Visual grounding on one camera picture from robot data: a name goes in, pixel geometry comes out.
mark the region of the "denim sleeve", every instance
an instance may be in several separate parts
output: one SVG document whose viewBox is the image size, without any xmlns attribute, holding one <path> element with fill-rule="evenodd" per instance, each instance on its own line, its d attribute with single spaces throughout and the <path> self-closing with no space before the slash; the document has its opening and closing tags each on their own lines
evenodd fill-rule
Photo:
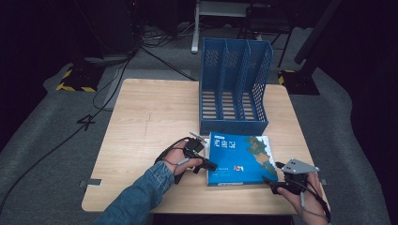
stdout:
<svg viewBox="0 0 398 225">
<path fill-rule="evenodd" d="M 164 162 L 157 162 L 124 189 L 95 224 L 145 224 L 150 210 L 161 203 L 162 195 L 173 183 L 173 174 Z"/>
</svg>

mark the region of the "blue book cover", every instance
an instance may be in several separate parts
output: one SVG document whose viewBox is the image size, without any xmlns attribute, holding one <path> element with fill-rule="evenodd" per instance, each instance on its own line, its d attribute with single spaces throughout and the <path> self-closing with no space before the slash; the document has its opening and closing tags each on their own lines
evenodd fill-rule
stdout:
<svg viewBox="0 0 398 225">
<path fill-rule="evenodd" d="M 264 184 L 263 176 L 278 181 L 267 136 L 211 132 L 207 151 L 218 165 L 207 172 L 209 186 Z"/>
</svg>

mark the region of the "dark background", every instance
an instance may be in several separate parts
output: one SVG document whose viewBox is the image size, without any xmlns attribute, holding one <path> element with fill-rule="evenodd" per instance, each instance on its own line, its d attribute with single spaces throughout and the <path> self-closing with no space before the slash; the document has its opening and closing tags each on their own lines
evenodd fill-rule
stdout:
<svg viewBox="0 0 398 225">
<path fill-rule="evenodd" d="M 187 3 L 189 9 L 184 10 L 184 14 L 181 14 L 180 1 L 171 1 L 171 4 L 166 4 L 171 8 L 164 7 L 167 11 L 162 14 L 171 18 L 170 23 L 161 24 L 149 20 L 148 18 L 153 18 L 151 13 L 154 13 L 150 6 L 156 5 L 156 1 L 146 1 L 148 5 L 141 11 L 142 18 L 159 26 L 192 18 L 186 12 L 192 11 L 193 1 Z M 2 1 L 0 150 L 45 97 L 46 91 L 42 84 L 46 79 L 73 60 L 87 56 L 102 57 L 111 53 L 94 37 L 73 1 L 55 2 L 50 5 L 47 1 L 39 0 Z M 310 5 L 309 11 L 316 13 L 306 21 L 303 19 L 303 26 L 314 26 L 328 3 L 315 2 L 317 4 Z M 124 52 L 130 48 L 134 30 L 130 27 L 129 10 L 123 7 L 127 2 L 117 2 L 113 5 L 115 10 L 112 13 L 104 10 L 109 6 L 100 7 L 101 4 L 108 3 L 87 0 L 79 1 L 79 6 L 102 36 L 101 39 L 105 39 L 113 50 Z M 177 14 L 169 14 L 169 9 Z M 392 224 L 398 223 L 396 215 L 392 213 L 392 208 L 396 208 L 394 189 L 397 187 L 396 178 L 392 174 L 398 169 L 398 120 L 395 118 L 398 114 L 396 9 L 397 4 L 393 1 L 343 1 L 323 35 L 314 43 L 314 49 L 319 45 L 324 45 L 327 49 L 318 60 L 318 66 L 351 96 L 353 130 L 383 188 Z M 164 29 L 170 33 L 176 31 L 174 24 Z M 311 54 L 316 54 L 316 50 L 311 50 Z"/>
</svg>

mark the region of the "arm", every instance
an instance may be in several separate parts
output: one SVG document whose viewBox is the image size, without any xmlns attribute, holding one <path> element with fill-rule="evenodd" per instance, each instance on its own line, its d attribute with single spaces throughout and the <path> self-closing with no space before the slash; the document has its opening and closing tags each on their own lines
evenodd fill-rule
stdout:
<svg viewBox="0 0 398 225">
<path fill-rule="evenodd" d="M 314 187 L 308 186 L 312 191 L 316 191 L 322 197 L 322 189 L 320 187 L 319 178 L 316 172 L 308 173 L 307 180 Z M 301 207 L 300 196 L 295 195 L 284 189 L 278 187 L 278 192 L 283 195 L 295 208 L 296 212 L 302 217 L 304 222 L 308 225 L 323 225 L 328 224 L 325 218 L 325 213 L 320 203 L 308 191 L 304 192 L 305 210 Z"/>
<path fill-rule="evenodd" d="M 183 144 L 185 143 L 177 144 L 176 149 L 171 150 L 164 161 L 157 162 L 130 187 L 124 189 L 95 224 L 145 224 L 150 210 L 161 203 L 162 195 L 174 183 L 174 175 L 202 163 L 201 159 L 192 158 L 177 166 L 184 159 L 180 149 Z"/>
</svg>

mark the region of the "chair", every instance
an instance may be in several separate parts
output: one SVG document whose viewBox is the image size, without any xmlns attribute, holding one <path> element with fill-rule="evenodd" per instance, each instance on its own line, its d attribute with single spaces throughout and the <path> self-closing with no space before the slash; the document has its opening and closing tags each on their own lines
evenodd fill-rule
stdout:
<svg viewBox="0 0 398 225">
<path fill-rule="evenodd" d="M 296 16 L 296 13 L 291 13 L 291 10 L 287 10 L 283 2 L 279 0 L 252 0 L 251 4 L 246 8 L 246 17 L 237 38 L 240 38 L 242 33 L 243 38 L 246 38 L 248 34 L 252 34 L 253 38 L 256 38 L 258 35 L 273 35 L 276 36 L 271 41 L 271 45 L 273 45 L 280 35 L 287 35 L 284 47 L 279 49 L 283 50 L 278 63 L 279 68 L 292 31 L 295 28 Z"/>
</svg>

